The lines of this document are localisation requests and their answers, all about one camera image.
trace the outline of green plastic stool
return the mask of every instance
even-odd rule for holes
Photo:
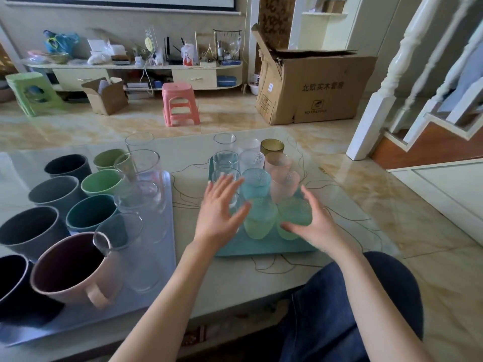
[[[40,72],[7,75],[6,79],[18,104],[30,117],[37,116],[45,108],[65,107],[64,101]]]

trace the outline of floor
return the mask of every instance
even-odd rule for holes
[[[268,127],[252,95],[198,92],[196,99],[201,125],[172,128],[164,125],[158,99],[131,102],[112,116],[77,104],[32,119],[15,102],[5,103],[0,106],[0,151],[119,141],[136,131],[162,138]],[[373,161],[345,156],[357,123],[356,118],[287,128],[401,250],[421,288],[425,344],[435,359],[483,360],[483,248]]]

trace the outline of projector screen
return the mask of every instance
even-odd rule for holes
[[[26,3],[116,6],[150,9],[236,11],[236,0],[7,0]]]

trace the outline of teal tray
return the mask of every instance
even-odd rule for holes
[[[211,158],[210,169],[208,170],[209,179],[211,179],[213,171],[213,159]],[[280,235],[278,235],[276,226],[274,226],[269,234],[261,240],[254,240],[248,237],[244,226],[241,226],[235,237],[221,248],[220,251],[216,253],[216,256],[229,257],[239,255],[300,253],[316,250],[316,248],[300,237],[295,240],[285,240],[281,238]]]

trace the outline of blue denim pants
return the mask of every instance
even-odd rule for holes
[[[423,337],[423,305],[416,279],[400,261],[364,253],[385,291],[416,335]],[[355,322],[341,270],[332,262],[292,294],[279,325],[280,362],[369,361]]]

